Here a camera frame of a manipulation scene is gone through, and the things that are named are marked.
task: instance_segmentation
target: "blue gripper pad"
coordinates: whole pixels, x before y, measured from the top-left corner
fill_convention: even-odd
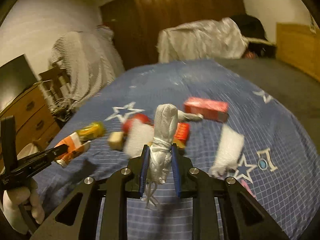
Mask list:
[[[172,154],[172,173],[173,173],[173,181],[174,181],[174,187],[176,190],[176,194],[178,197],[181,197],[181,174],[179,170],[179,164],[178,164],[178,148],[176,144],[171,146],[171,154]]]
[[[143,156],[143,163],[142,163],[142,169],[140,173],[140,187],[139,187],[139,194],[140,197],[143,196],[144,189],[146,187],[146,179],[147,179],[147,173],[148,173],[148,168],[149,168],[149,157],[150,157],[150,148],[149,146],[146,147],[145,152],[141,154]]]

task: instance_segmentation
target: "triangular cutout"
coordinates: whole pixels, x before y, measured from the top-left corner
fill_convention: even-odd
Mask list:
[[[263,217],[255,206],[253,206],[243,194],[238,193],[237,196],[243,213],[244,223],[247,226],[252,226],[262,222]]]
[[[60,211],[55,220],[67,226],[72,226],[75,222],[78,208],[83,194],[77,193],[70,202]]]

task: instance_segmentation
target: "brown wardrobe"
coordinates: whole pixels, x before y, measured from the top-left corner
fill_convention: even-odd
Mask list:
[[[114,0],[100,9],[103,23],[114,30],[126,69],[158,62],[156,45],[163,29],[245,13],[242,0]]]

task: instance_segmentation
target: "red box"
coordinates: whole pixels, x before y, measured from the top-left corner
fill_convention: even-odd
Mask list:
[[[190,130],[190,124],[185,122],[178,122],[177,130],[174,138],[180,140],[183,144],[186,144]]]
[[[190,97],[184,102],[184,111],[191,114],[202,114],[205,119],[225,122],[228,119],[227,102]]]

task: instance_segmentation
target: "beige cube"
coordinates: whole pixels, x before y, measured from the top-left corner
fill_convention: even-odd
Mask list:
[[[124,132],[112,132],[108,143],[112,150],[122,150],[124,141]]]

